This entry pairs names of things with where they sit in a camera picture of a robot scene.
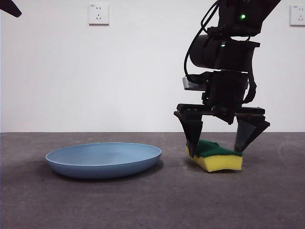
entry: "blue plate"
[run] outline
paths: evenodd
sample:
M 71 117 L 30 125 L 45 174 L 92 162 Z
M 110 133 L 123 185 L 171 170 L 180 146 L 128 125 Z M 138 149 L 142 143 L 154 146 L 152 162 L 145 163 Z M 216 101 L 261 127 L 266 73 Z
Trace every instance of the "blue plate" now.
M 161 150 L 137 143 L 96 143 L 70 146 L 46 155 L 50 167 L 64 176 L 105 179 L 140 173 L 152 167 Z

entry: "plate rim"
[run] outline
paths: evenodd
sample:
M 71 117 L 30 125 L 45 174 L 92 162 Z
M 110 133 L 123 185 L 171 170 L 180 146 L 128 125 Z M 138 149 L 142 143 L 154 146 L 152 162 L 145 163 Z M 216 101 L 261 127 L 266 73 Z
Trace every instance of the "plate rim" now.
M 59 150 L 63 150 L 63 149 L 67 149 L 67 148 L 72 148 L 72 147 L 78 147 L 78 146 L 88 146 L 88 145 L 99 145 L 99 144 L 133 144 L 133 145 L 142 145 L 142 146 L 149 146 L 149 147 L 153 147 L 156 148 L 159 153 L 156 156 L 153 156 L 151 158 L 145 159 L 145 160 L 140 160 L 140 161 L 134 161 L 134 162 L 128 162 L 128 163 L 121 163 L 121 164 L 112 164 L 112 165 L 70 165 L 70 164 L 64 164 L 64 163 L 58 163 L 55 161 L 52 161 L 50 159 L 48 159 L 48 155 L 50 155 L 51 153 L 54 153 L 56 151 Z M 144 162 L 144 161 L 148 161 L 151 159 L 154 159 L 156 157 L 159 157 L 162 154 L 162 150 L 156 146 L 152 146 L 152 145 L 148 145 L 148 144 L 142 144 L 142 143 L 134 143 L 134 142 L 98 142 L 98 143 L 88 143 L 88 144 L 80 144 L 80 145 L 75 145 L 75 146 L 66 146 L 63 148 L 59 148 L 56 150 L 53 150 L 51 152 L 49 152 L 46 156 L 45 159 L 47 160 L 47 162 L 51 162 L 53 164 L 57 164 L 57 165 L 61 165 L 61 166 L 74 166 L 74 167 L 110 167 L 110 166 L 121 166 L 121 165 L 128 165 L 128 164 L 134 164 L 134 163 L 139 163 L 139 162 Z

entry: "yellow sponge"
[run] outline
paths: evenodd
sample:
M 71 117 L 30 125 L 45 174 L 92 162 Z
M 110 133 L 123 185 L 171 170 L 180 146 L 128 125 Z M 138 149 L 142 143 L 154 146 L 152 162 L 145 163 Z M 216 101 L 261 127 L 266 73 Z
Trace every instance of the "yellow sponge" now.
M 187 155 L 190 157 L 188 147 L 185 147 Z M 242 170 L 243 157 L 236 155 L 212 155 L 208 157 L 192 158 L 193 162 L 199 165 L 203 170 L 211 173 L 219 170 Z

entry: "gray floor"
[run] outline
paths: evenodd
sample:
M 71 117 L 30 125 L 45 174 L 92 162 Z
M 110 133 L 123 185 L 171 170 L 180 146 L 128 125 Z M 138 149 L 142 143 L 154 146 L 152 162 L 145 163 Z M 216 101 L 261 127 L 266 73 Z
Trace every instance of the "gray floor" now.
M 204 134 L 233 147 L 234 134 Z M 77 180 L 44 156 L 93 142 L 158 146 L 161 161 L 138 175 Z M 263 134 L 243 172 L 208 174 L 184 153 L 180 133 L 1 135 L 2 229 L 303 229 L 305 133 Z

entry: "white wall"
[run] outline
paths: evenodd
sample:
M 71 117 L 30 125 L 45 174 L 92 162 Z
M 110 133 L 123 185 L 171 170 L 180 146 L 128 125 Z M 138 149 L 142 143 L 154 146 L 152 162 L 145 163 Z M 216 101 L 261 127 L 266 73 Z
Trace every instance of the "white wall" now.
M 23 15 L 1 14 L 1 131 L 183 131 L 177 104 L 201 103 L 183 90 L 183 60 L 213 2 L 109 0 L 110 26 L 89 27 L 94 1 L 15 0 Z M 303 2 L 282 0 L 252 39 L 250 105 L 266 109 L 268 131 L 305 131 L 305 28 L 289 27 L 289 5 Z M 204 118 L 204 131 L 235 130 Z

